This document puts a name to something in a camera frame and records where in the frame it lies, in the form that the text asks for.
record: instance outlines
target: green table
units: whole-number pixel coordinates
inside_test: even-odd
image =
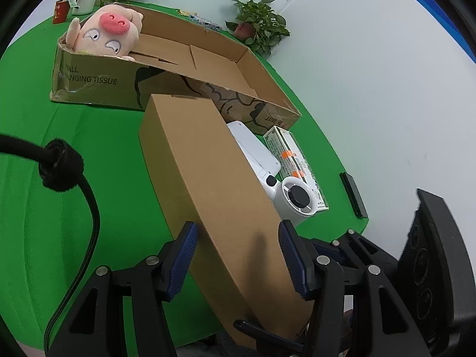
[[[141,5],[178,15],[170,8]],[[101,211],[88,277],[101,264],[131,267],[157,253],[171,235],[137,136],[143,113],[49,100],[56,41],[69,21],[53,25],[48,19],[7,49],[0,61],[0,133],[40,145],[63,138],[83,155]],[[300,225],[299,233],[332,240],[348,228],[361,232],[367,220],[354,216],[339,178],[344,167],[332,146],[286,83],[260,60],[302,113],[291,131],[330,206]],[[45,189],[32,162],[0,156],[0,313],[18,341],[42,348],[43,331],[77,272],[90,232],[90,213],[78,188],[61,194]],[[191,276],[165,304],[165,312],[177,346],[221,329]],[[134,352],[130,301],[125,322]]]

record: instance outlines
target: cardboard box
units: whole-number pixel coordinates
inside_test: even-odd
[[[51,99],[144,109],[151,94],[213,99],[227,122],[241,121],[263,135],[290,128],[300,116],[245,45],[182,18],[132,7],[144,15],[128,61],[75,54],[58,40]]]
[[[152,95],[140,128],[149,176],[168,227],[199,227],[190,273],[229,334],[259,321],[293,339],[312,303],[294,291],[278,242],[278,213],[210,99]]]
[[[320,186],[312,172],[311,166],[304,157],[293,134],[280,127],[273,126],[263,137],[266,146],[281,164],[279,174],[284,179],[288,176],[297,177],[309,185],[317,198],[317,211],[329,209]]]

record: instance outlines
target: pink pig snout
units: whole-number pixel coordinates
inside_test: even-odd
[[[103,13],[99,17],[99,25],[112,35],[123,35],[130,28],[130,21],[117,13]]]

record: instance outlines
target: pig plush toy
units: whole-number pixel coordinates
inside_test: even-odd
[[[66,44],[74,52],[81,54],[118,56],[134,60],[128,56],[139,40],[143,15],[120,5],[106,5],[98,9],[83,28],[78,17],[71,21],[66,33]]]

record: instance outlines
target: white plastic device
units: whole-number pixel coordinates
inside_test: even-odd
[[[244,124],[239,121],[232,122],[233,124],[241,124],[246,128]],[[278,212],[279,217],[282,220],[289,219],[293,223],[294,227],[302,223],[308,217],[313,216],[317,212],[318,202],[317,197],[302,179],[296,177],[286,177],[282,182],[279,182],[274,177],[280,170],[281,166],[279,162],[273,157],[273,161],[267,157],[266,153],[270,153],[263,144],[255,137],[255,135],[248,130],[251,136],[249,137],[245,131],[241,130],[241,125],[235,125],[230,127],[230,131],[238,143],[241,151],[244,153],[250,166],[258,177],[258,180],[263,186],[267,196],[273,202],[275,210]],[[261,165],[261,162],[265,162],[267,168]]]

